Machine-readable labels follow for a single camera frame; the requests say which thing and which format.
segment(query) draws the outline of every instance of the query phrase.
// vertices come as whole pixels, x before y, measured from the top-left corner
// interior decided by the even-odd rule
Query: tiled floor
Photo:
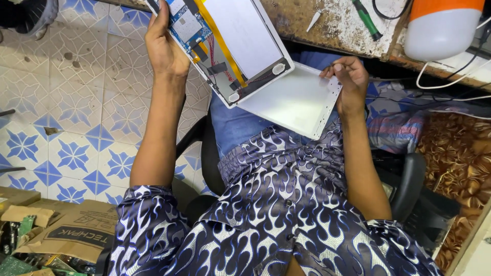
[[[45,37],[2,30],[0,186],[80,203],[121,201],[145,133],[152,70],[143,37],[150,14],[93,0],[59,0]],[[179,141],[206,114],[210,88],[191,70]],[[43,127],[64,132],[46,135]],[[209,193],[200,143],[176,162],[175,177]]]

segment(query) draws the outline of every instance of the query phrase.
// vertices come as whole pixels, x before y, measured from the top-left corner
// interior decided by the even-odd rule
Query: tablet screen assembly
[[[294,70],[259,0],[166,1],[169,32],[228,108]]]

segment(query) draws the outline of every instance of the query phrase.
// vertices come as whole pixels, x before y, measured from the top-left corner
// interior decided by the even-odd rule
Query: patterned satin shirt
[[[194,224],[168,189],[129,188],[109,276],[441,275],[395,221],[366,221],[347,201],[339,121],[318,141],[269,127],[218,165],[225,193]]]

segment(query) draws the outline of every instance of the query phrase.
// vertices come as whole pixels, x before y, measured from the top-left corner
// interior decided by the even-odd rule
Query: screwdriver handle
[[[355,8],[358,11],[358,15],[360,16],[361,20],[363,21],[363,23],[365,23],[365,26],[368,28],[368,31],[372,35],[373,41],[381,39],[382,34],[379,32],[379,30],[377,30],[375,24],[373,24],[373,21],[370,18],[370,15],[368,14],[365,6],[360,2],[360,0],[352,0],[352,2],[355,5]]]

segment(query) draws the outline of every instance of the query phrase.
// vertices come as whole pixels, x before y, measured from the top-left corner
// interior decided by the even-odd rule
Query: workbench
[[[145,5],[141,4],[141,0],[102,1],[149,11]],[[383,35],[382,39],[373,41],[351,0],[260,1],[276,31],[284,39],[347,54],[379,58],[381,61],[414,71],[420,71],[425,64],[421,61],[411,60],[404,55],[404,41],[410,9],[399,19],[385,20],[376,15],[372,0],[361,0],[375,26]],[[393,17],[401,13],[405,3],[406,0],[377,0],[377,7],[381,13]],[[322,12],[321,17],[307,33],[307,27],[318,10]],[[467,64],[471,58],[472,54],[462,53],[446,60],[431,62],[425,73],[445,78]],[[461,74],[472,71],[485,61],[485,59],[477,57],[474,63],[463,70]],[[456,80],[460,76],[456,75],[451,80]],[[491,83],[491,63],[460,83],[473,87]],[[491,84],[484,86],[483,89],[491,91]]]

